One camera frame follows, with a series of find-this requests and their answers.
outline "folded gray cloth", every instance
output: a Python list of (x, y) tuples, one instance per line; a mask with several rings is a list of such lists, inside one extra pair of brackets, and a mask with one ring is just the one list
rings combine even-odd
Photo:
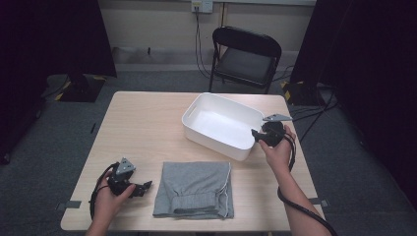
[(153, 216), (232, 218), (229, 162), (164, 162)]

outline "light wood tabletop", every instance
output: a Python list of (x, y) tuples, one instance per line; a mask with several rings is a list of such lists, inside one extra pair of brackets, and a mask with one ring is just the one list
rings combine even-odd
[[(126, 157), (137, 169), (130, 182), (153, 181), (143, 197), (128, 200), (109, 230), (116, 231), (288, 231), (284, 205), (276, 195), (277, 183), (265, 154), (258, 144), (248, 158), (234, 160), (188, 140), (182, 115), (198, 97), (189, 92), (118, 91), (114, 94), (89, 153), (71, 201), (79, 208), (67, 208), (61, 227), (69, 231), (89, 228), (89, 198), (100, 174), (112, 163)], [(279, 95), (219, 94), (263, 112), (289, 116)], [(284, 121), (294, 132), (290, 121)], [(298, 140), (292, 174), (308, 198), (317, 193)], [(176, 219), (152, 216), (164, 161), (229, 161), (232, 166), (234, 218)], [(323, 215), (321, 206), (315, 206)]]

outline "chair seat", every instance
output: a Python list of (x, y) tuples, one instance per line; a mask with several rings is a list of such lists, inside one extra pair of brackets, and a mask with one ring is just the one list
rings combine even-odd
[(274, 62), (274, 58), (227, 48), (216, 66), (215, 73), (227, 76), (229, 79), (246, 78), (250, 84), (255, 82), (258, 86), (264, 86)]

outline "hand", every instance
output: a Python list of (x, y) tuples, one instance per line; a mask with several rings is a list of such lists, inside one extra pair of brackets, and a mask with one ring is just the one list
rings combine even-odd
[(99, 191), (95, 199), (94, 218), (92, 219), (90, 228), (96, 225), (96, 228), (107, 230), (111, 220), (119, 212), (122, 204), (129, 198), (129, 196), (132, 195), (135, 190), (136, 186), (132, 184), (121, 195), (115, 196), (111, 192), (107, 183), (107, 178), (111, 175), (111, 173), (111, 171), (108, 171), (102, 178), (101, 183), (98, 185), (97, 189), (99, 189)]
[[(291, 129), (287, 125), (284, 125), (284, 129), (285, 133), (295, 140), (296, 135), (291, 132)], [(289, 172), (288, 162), (291, 155), (291, 144), (286, 139), (282, 139), (282, 141), (275, 147), (269, 147), (262, 140), (259, 140), (259, 143), (267, 156), (267, 163), (273, 172)]]

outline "white plastic bin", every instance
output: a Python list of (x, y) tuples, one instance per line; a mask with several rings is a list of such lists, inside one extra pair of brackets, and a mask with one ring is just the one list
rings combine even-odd
[(260, 131), (264, 114), (220, 95), (200, 94), (182, 117), (185, 136), (237, 160), (245, 160)]

